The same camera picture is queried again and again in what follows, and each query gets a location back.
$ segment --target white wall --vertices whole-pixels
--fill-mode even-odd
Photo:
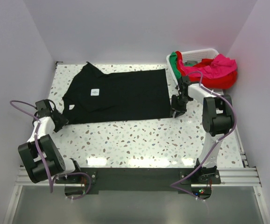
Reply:
[[[230,93],[242,143],[270,208],[270,0],[257,1],[228,56],[239,68]]]
[[[17,147],[31,133],[31,118],[11,99],[34,103],[47,97],[54,63],[21,0],[0,0],[0,223],[20,164]]]
[[[25,0],[52,57],[164,63],[174,50],[226,54],[256,0]]]

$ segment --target red garment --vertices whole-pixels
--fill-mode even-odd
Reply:
[[[202,61],[196,65],[194,65],[193,67],[196,68],[201,68],[201,67],[205,67],[211,64],[211,62],[213,61],[213,59],[202,59]],[[237,80],[237,71],[233,71],[229,74],[227,74],[224,77],[221,78],[216,78],[216,79],[209,79],[206,77],[202,78],[202,84],[207,87],[207,88],[213,88],[213,89],[229,89],[230,87],[233,86],[233,84],[236,82]],[[189,76],[190,81],[191,82],[199,82],[200,77],[191,77]]]
[[[181,73],[182,76],[185,76],[185,72],[180,68],[180,65],[178,64],[178,61],[183,61],[182,53],[179,51],[176,51],[177,54],[177,70]]]

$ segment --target pile of clothes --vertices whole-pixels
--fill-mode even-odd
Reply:
[[[207,88],[228,89],[237,79],[236,61],[222,54],[214,59],[202,59],[198,63],[197,61],[183,62],[181,52],[176,51],[170,55],[169,61],[177,79],[189,74],[190,81],[197,82],[201,74],[195,71],[202,72],[202,84]]]

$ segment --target green cloth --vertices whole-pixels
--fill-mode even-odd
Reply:
[[[177,79],[182,77],[181,72],[177,69],[177,54],[176,52],[172,52],[172,54],[169,56],[169,63],[171,64],[171,68],[173,70],[173,73]]]

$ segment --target speckled tabletop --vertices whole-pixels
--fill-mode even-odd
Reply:
[[[49,99],[64,109],[62,96],[84,65],[58,65]],[[166,65],[96,64],[104,73],[166,68],[170,97],[176,85]],[[64,157],[74,158],[81,167],[193,167],[204,143],[202,106],[189,102],[187,113],[178,118],[116,121],[67,125],[52,138]],[[234,133],[222,143],[219,168],[243,167]]]

